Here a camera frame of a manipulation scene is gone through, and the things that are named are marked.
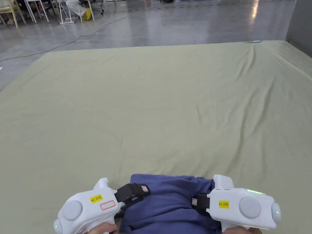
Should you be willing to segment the person's left hand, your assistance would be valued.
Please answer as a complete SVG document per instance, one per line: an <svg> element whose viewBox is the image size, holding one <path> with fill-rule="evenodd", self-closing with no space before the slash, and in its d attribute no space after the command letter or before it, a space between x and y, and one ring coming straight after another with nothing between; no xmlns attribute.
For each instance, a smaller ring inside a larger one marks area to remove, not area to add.
<svg viewBox="0 0 312 234"><path fill-rule="evenodd" d="M90 229L90 231L87 234L105 234L106 232L118 234L119 228L116 224L104 222L104 223Z"/></svg>

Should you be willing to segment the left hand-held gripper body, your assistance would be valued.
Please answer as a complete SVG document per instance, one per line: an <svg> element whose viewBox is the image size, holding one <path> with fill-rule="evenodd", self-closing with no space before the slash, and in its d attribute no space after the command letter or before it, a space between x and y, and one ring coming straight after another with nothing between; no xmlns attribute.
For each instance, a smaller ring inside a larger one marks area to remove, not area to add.
<svg viewBox="0 0 312 234"><path fill-rule="evenodd" d="M86 234L104 222L114 224L115 215L125 206L117 201L115 193L108 186L108 179L101 178L92 190L71 196L54 221L55 233Z"/></svg>

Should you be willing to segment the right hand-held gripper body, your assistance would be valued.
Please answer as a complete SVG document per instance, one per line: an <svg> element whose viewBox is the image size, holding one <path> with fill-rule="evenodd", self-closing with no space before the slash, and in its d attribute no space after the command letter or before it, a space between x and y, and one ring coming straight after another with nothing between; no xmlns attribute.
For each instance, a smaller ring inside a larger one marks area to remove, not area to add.
<svg viewBox="0 0 312 234"><path fill-rule="evenodd" d="M214 175L214 189L207 195L207 212L220 221L222 231L244 228L275 229L281 222L281 209L274 198L246 188L234 188L230 177Z"/></svg>

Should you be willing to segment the person's right hand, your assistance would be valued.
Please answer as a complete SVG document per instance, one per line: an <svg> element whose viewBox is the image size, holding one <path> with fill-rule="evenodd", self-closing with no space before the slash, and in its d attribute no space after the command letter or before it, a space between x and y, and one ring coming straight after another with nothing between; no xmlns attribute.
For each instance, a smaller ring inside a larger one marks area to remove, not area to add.
<svg viewBox="0 0 312 234"><path fill-rule="evenodd" d="M262 234L261 230L258 228L250 227L249 229L245 227L239 227L241 234Z"/></svg>

